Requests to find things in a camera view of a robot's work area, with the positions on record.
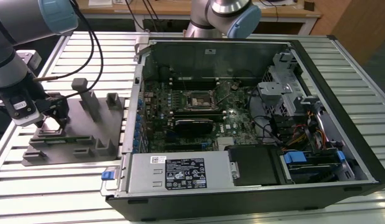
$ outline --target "desk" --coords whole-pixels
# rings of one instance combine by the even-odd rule
[[[109,8],[89,8],[88,0],[77,0],[80,4],[81,12],[85,14],[87,18],[100,18],[100,19],[132,19],[129,13],[129,8],[127,5],[113,4]],[[167,20],[189,20],[191,19],[191,1],[185,0],[151,0],[152,6],[160,19]],[[133,0],[131,3],[132,12],[136,16],[136,21],[143,25],[144,19],[151,19],[149,13],[147,11],[143,0]],[[309,35],[311,30],[321,17],[320,11],[308,11],[299,9],[295,6],[283,6],[277,8],[279,18],[276,13],[276,8],[263,9],[263,22],[296,22],[303,23],[300,29],[300,35]],[[136,24],[136,31],[143,32],[143,29]]]

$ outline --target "black cable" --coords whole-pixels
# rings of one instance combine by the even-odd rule
[[[145,32],[149,32],[147,29],[144,29],[144,27],[140,25],[140,23],[139,23],[137,20],[136,20],[136,16],[135,16],[135,13],[132,12],[132,8],[131,8],[129,1],[125,1],[125,4],[128,5],[129,12],[131,12],[131,15],[132,15],[132,19],[135,20],[135,23],[136,23],[137,26],[141,28],[141,30],[144,30]]]
[[[151,9],[152,9],[152,11],[153,11],[153,14],[155,14],[155,16],[156,16],[157,22],[164,22],[165,20],[160,20],[157,14],[156,14],[156,11],[155,11],[155,9],[153,9],[153,7],[152,7],[152,4],[151,4],[151,2],[149,2],[149,0],[147,0],[147,1],[148,1],[148,5],[149,5],[149,7],[151,7]]]
[[[275,143],[279,145],[279,146],[283,146],[283,147],[288,147],[288,145],[285,145],[283,143],[283,141],[273,135],[273,133],[271,131],[268,131],[259,123],[255,119],[252,119],[253,123],[263,129],[264,132],[267,132],[269,134],[269,136],[272,137],[272,139],[275,140]]]
[[[261,142],[264,142],[264,138],[265,138],[265,132],[263,131],[263,138],[261,138]]]
[[[261,0],[260,0],[260,2],[261,2],[265,6],[273,6],[273,7],[275,7],[275,11],[276,11],[276,13],[277,13],[277,22],[279,22],[279,20],[280,20],[279,6],[284,6],[284,5],[275,5],[271,1],[269,1],[269,3],[271,3],[272,5],[267,5]]]
[[[101,78],[101,75],[103,75],[103,72],[104,72],[104,54],[103,54],[103,49],[101,49],[100,40],[99,40],[99,38],[97,38],[97,35],[95,34],[95,31],[93,31],[93,29],[92,29],[92,26],[91,26],[89,22],[87,21],[87,18],[84,17],[83,13],[80,12],[80,9],[79,9],[79,7],[77,7],[77,4],[76,4],[72,0],[71,0],[71,3],[72,3],[73,10],[75,10],[77,16],[80,17],[81,22],[85,24],[85,26],[87,26],[87,28],[88,28],[88,30],[89,30],[89,32],[91,32],[91,34],[92,34],[96,42],[97,42],[97,47],[99,47],[100,57],[101,57],[101,68],[100,68],[99,77],[97,77],[97,79],[96,79],[96,81],[93,82],[93,84],[92,84],[91,87],[88,87],[84,91],[76,92],[76,93],[73,93],[73,94],[71,94],[71,95],[68,95],[68,96],[65,96],[65,97],[61,97],[61,98],[53,100],[53,102],[63,101],[63,100],[65,100],[65,99],[68,99],[68,98],[71,98],[71,97],[73,97],[73,96],[77,96],[77,95],[80,95],[80,94],[83,94],[83,93],[85,93],[85,92],[91,91],[91,90],[93,89],[93,87],[97,85],[97,82],[100,81],[100,78]]]
[[[155,18],[153,18],[153,15],[152,15],[151,11],[149,11],[149,8],[148,8],[148,5],[147,5],[145,0],[143,0],[143,2],[144,2],[144,6],[145,6],[145,8],[147,8],[147,11],[148,11],[148,13],[149,13],[149,16],[151,16],[151,18],[152,18],[152,23],[153,23],[155,31],[159,32],[157,27],[156,27],[156,23],[155,23]]]
[[[83,64],[83,66],[77,70],[75,70],[73,72],[71,72],[71,73],[68,73],[68,74],[65,74],[63,76],[57,76],[56,79],[67,78],[67,77],[72,76],[73,74],[79,73],[87,67],[87,65],[89,64],[89,62],[91,62],[91,60],[93,58],[95,43],[93,43],[93,34],[92,34],[92,32],[88,32],[88,34],[91,36],[91,41],[92,41],[92,52],[91,52],[91,55],[89,55],[85,63]]]
[[[72,6],[73,6],[75,8],[79,9],[79,4],[77,4],[77,2],[76,2],[75,0],[71,0],[71,4],[72,4]],[[92,60],[92,58],[93,58],[93,51],[95,51],[93,35],[92,35],[91,32],[88,32],[88,34],[89,34],[89,36],[91,36],[91,41],[92,41],[92,51],[91,51],[91,55],[89,55],[85,63],[80,66],[80,68],[79,68],[77,70],[75,70],[73,72],[63,75],[63,76],[35,78],[34,80],[35,80],[36,82],[39,82],[39,81],[45,81],[45,80],[56,80],[56,79],[60,79],[60,78],[69,77],[69,76],[72,76],[73,74],[79,73],[79,72],[87,67],[87,65],[89,64],[89,62],[91,62],[91,60]]]

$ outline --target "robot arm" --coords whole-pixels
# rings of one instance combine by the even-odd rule
[[[76,29],[69,0],[0,0],[0,98],[16,125],[43,120],[38,101],[47,100],[35,74],[14,46]]]
[[[193,0],[187,37],[247,38],[255,31],[261,10],[252,0]]]

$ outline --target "power supply label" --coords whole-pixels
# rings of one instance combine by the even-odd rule
[[[168,190],[207,188],[207,168],[204,158],[167,160],[165,182]]]

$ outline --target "slotted metal table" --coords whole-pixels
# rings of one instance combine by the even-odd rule
[[[115,91],[123,97],[131,97],[136,65],[135,43],[140,36],[148,35],[97,32],[105,57],[103,78],[95,88],[97,97],[104,97],[108,92]],[[183,34],[159,33],[151,36],[181,37]],[[249,38],[300,40],[385,167],[385,94],[339,41],[331,40],[327,36],[252,35]],[[72,36],[61,37],[40,76],[72,72],[84,64],[89,51],[91,41],[87,32],[75,32]],[[71,88],[73,78],[85,77],[93,81],[100,70],[99,57],[96,52],[93,60],[79,74],[57,81],[44,82],[45,90],[68,95],[73,92]],[[305,82],[315,93],[308,78]],[[123,130],[128,104],[127,100]],[[20,162],[35,130],[34,126],[16,127],[12,123],[0,142],[0,224],[131,223],[107,204],[100,192],[101,172],[108,167],[117,166],[120,160],[24,167]],[[108,182],[105,188],[115,189],[116,182]],[[385,190],[368,196],[349,198],[323,210],[159,221],[167,224],[267,222],[385,223]]]

